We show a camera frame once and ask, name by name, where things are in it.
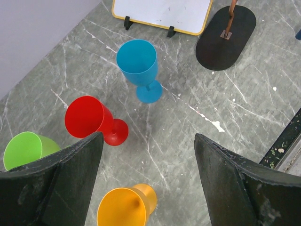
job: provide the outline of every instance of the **plastic goblet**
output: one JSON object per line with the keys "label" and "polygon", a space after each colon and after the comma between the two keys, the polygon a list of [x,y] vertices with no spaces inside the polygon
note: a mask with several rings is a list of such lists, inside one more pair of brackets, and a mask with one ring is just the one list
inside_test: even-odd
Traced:
{"label": "plastic goblet", "polygon": [[99,204],[97,226],[145,226],[156,206],[156,192],[147,184],[113,189]]}
{"label": "plastic goblet", "polygon": [[162,95],[158,74],[157,52],[145,40],[131,40],[118,50],[116,61],[124,76],[137,87],[136,94],[144,103],[154,103]]}
{"label": "plastic goblet", "polygon": [[65,126],[77,138],[100,131],[105,142],[111,146],[122,144],[128,136],[127,124],[121,119],[114,119],[110,110],[92,96],[79,97],[70,104],[65,115]]}
{"label": "plastic goblet", "polygon": [[33,132],[22,132],[14,136],[5,148],[3,163],[8,171],[14,167],[44,158],[61,148],[48,137]]}

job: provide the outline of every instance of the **black stand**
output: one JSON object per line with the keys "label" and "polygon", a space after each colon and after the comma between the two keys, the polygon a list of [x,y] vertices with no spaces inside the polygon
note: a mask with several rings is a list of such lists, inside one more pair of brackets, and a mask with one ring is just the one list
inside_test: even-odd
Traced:
{"label": "black stand", "polygon": [[174,27],[173,26],[170,26],[169,29],[168,29],[168,33],[167,33],[167,36],[169,38],[173,37],[175,35],[175,31],[174,31]]}
{"label": "black stand", "polygon": [[235,6],[232,27],[228,37],[223,38],[221,35],[228,21],[229,6],[214,15],[197,43],[196,57],[207,69],[221,71],[234,65],[256,26],[251,10]]}
{"label": "black stand", "polygon": [[130,27],[132,26],[134,22],[130,21],[130,17],[126,16],[126,18],[124,19],[124,24],[123,26],[126,28],[126,30],[128,31],[130,29]]}
{"label": "black stand", "polygon": [[298,226],[301,177],[259,165],[204,135],[194,141],[212,226]]}
{"label": "black stand", "polygon": [[84,225],[102,151],[103,135],[95,132],[59,152],[0,173],[0,225]]}

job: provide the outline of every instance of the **gray marble surface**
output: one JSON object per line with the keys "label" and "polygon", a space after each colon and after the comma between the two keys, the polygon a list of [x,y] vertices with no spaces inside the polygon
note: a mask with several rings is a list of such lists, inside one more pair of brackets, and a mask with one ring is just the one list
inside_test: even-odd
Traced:
{"label": "gray marble surface", "polygon": [[[230,4],[214,0],[210,18]],[[257,26],[237,63],[212,72],[196,60],[196,36],[134,24],[125,31],[104,0],[0,101],[0,160],[9,140],[22,131],[77,141],[64,127],[67,106],[77,97],[98,97],[129,125],[127,141],[104,146],[87,215],[111,189],[148,183],[158,194],[149,226],[211,225],[194,156],[194,135],[258,162],[301,107],[301,3],[297,0],[239,1]],[[115,56],[131,39],[146,39],[158,51],[162,98],[138,101]]]}

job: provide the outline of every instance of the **black mat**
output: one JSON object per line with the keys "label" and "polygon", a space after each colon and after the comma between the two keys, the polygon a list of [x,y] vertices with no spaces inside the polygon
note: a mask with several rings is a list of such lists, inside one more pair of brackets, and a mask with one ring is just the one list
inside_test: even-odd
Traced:
{"label": "black mat", "polygon": [[220,9],[200,37],[196,56],[205,68],[221,71],[237,61],[256,26],[254,13],[246,7],[235,6],[229,40],[221,38],[229,20],[229,6]]}
{"label": "black mat", "polygon": [[301,108],[292,118],[259,164],[274,169],[301,134]]}

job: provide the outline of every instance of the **white wall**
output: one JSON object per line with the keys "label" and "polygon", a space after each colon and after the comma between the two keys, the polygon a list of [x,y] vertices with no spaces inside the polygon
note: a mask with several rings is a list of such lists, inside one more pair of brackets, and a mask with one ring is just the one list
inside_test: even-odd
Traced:
{"label": "white wall", "polygon": [[0,99],[100,2],[0,0]]}

